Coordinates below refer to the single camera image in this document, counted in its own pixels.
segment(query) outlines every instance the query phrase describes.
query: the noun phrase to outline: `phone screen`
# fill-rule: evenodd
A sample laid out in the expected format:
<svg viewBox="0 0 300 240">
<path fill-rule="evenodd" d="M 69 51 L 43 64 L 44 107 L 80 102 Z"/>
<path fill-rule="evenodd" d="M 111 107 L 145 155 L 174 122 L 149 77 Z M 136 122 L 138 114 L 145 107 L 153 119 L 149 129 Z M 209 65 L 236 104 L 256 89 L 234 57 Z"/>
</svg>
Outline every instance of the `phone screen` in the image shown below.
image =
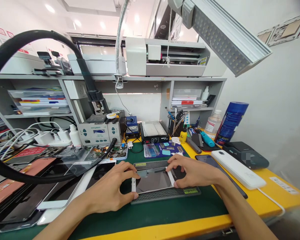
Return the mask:
<svg viewBox="0 0 300 240">
<path fill-rule="evenodd" d="M 23 228 L 29 228 L 37 224 L 40 217 L 43 215 L 44 211 L 36 211 L 31 218 L 29 218 L 26 222 L 17 222 L 17 223 L 10 223 L 4 225 L 3 228 L 1 228 L 0 232 L 9 232 L 14 230 L 19 230 Z"/>
<path fill-rule="evenodd" d="M 51 176 L 55 174 L 65 174 L 71 165 L 54 165 L 47 170 L 44 176 Z M 51 184 L 38 184 L 28 195 L 26 195 L 18 205 L 5 217 L 1 223 L 14 223 L 26 221 L 36 210 L 42 199 L 51 191 L 55 186 Z"/>
<path fill-rule="evenodd" d="M 76 174 L 85 169 L 86 169 L 86 167 L 83 165 L 72 165 L 67 173 Z M 73 191 L 76 189 L 81 178 L 82 178 L 82 175 L 75 177 L 73 179 L 67 180 L 67 181 L 57 183 L 55 185 L 55 187 L 52 189 L 52 191 L 48 194 L 48 196 L 43 201 L 49 202 L 49 201 L 68 200 L 71 197 Z"/>
<path fill-rule="evenodd" d="M 88 188 L 90 188 L 93 184 L 95 184 L 97 181 L 100 180 L 107 172 L 111 170 L 116 165 L 115 162 L 112 163 L 104 163 L 104 164 L 98 164 L 96 169 L 94 170 L 94 173 L 90 179 L 90 182 L 88 183 Z"/>
<path fill-rule="evenodd" d="M 138 171 L 137 174 L 141 177 L 136 179 L 137 193 L 173 187 L 165 167 Z"/>
<path fill-rule="evenodd" d="M 214 167 L 220 169 L 221 172 L 223 172 L 230 179 L 230 181 L 234 184 L 234 186 L 239 190 L 241 195 L 245 199 L 248 198 L 248 195 L 239 187 L 239 185 L 227 174 L 227 172 L 225 170 L 223 170 L 223 168 L 210 155 L 198 155 L 198 156 L 196 156 L 196 159 L 200 162 L 207 163 L 211 166 L 214 166 Z"/>
</svg>

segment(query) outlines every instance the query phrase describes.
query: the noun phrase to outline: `hand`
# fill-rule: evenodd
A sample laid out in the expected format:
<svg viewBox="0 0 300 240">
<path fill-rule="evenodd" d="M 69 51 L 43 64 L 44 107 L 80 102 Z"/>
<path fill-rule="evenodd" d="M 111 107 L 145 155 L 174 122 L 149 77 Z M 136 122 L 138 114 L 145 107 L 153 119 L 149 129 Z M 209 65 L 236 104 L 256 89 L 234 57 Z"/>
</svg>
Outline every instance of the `hand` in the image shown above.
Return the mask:
<svg viewBox="0 0 300 240">
<path fill-rule="evenodd" d="M 119 189 L 124 180 L 132 177 L 140 178 L 136 171 L 137 169 L 131 163 L 121 161 L 92 187 L 79 195 L 78 202 L 86 204 L 87 215 L 117 211 L 133 199 L 137 199 L 139 195 L 136 192 L 122 194 Z"/>
<path fill-rule="evenodd" d="M 208 186 L 217 184 L 221 178 L 225 176 L 219 169 L 198 160 L 181 156 L 179 154 L 173 155 L 168 160 L 169 166 L 166 171 L 172 168 L 176 169 L 181 166 L 181 171 L 186 171 L 187 175 L 183 179 L 175 181 L 175 188 Z"/>
</svg>

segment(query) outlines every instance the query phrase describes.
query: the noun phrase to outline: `green repair mat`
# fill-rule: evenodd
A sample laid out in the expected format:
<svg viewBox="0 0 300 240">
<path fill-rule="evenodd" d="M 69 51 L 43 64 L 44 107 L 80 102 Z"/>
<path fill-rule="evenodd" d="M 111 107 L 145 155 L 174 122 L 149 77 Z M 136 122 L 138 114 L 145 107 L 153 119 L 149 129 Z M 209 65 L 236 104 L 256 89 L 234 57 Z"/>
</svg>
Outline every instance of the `green repair mat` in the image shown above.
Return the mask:
<svg viewBox="0 0 300 240">
<path fill-rule="evenodd" d="M 140 151 L 141 143 L 134 143 L 133 151 Z M 131 164 L 138 162 L 168 160 L 163 158 L 144 158 L 144 152 L 132 153 L 129 151 L 126 162 Z M 131 191 L 131 179 L 123 182 L 122 193 Z M 211 186 L 200 187 L 201 195 L 183 197 L 156 202 L 131 205 L 128 204 L 117 212 L 91 214 L 78 225 L 70 236 L 70 240 L 82 239 L 98 235 L 110 234 L 131 230 L 135 228 L 183 222 L 198 218 L 214 217 L 228 214 L 222 199 Z M 33 239 L 44 226 L 35 226 L 28 229 L 1 233 L 2 239 Z"/>
</svg>

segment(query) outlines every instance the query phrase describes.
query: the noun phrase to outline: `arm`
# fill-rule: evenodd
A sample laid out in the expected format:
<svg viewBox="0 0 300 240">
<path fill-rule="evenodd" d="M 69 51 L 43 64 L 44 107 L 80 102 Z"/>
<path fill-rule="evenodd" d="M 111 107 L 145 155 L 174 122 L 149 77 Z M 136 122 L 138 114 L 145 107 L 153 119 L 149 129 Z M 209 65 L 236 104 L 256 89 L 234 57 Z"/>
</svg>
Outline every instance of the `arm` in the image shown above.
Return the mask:
<svg viewBox="0 0 300 240">
<path fill-rule="evenodd" d="M 115 165 L 97 183 L 76 197 L 34 240 L 68 239 L 87 215 L 117 211 L 138 198 L 139 195 L 136 192 L 123 195 L 119 189 L 124 180 L 132 177 L 140 178 L 136 171 L 136 168 L 128 162 L 121 161 Z"/>
<path fill-rule="evenodd" d="M 171 157 L 168 163 L 170 163 L 170 165 L 167 167 L 167 171 L 181 166 L 181 171 L 187 172 L 187 175 L 183 179 L 175 182 L 174 187 L 185 188 L 208 186 L 211 184 L 215 185 L 227 207 L 240 239 L 277 240 L 277 237 L 243 198 L 229 178 L 219 169 L 178 154 Z"/>
</svg>

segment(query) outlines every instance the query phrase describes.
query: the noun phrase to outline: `blue spray can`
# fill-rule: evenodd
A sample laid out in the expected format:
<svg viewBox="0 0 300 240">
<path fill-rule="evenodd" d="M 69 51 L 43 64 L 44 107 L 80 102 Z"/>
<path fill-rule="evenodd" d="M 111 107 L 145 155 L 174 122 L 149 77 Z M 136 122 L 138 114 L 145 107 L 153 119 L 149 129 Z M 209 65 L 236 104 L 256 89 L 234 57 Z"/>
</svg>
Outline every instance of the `blue spray can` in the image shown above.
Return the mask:
<svg viewBox="0 0 300 240">
<path fill-rule="evenodd" d="M 230 102 L 217 132 L 215 143 L 222 146 L 230 142 L 249 104 L 243 102 Z"/>
</svg>

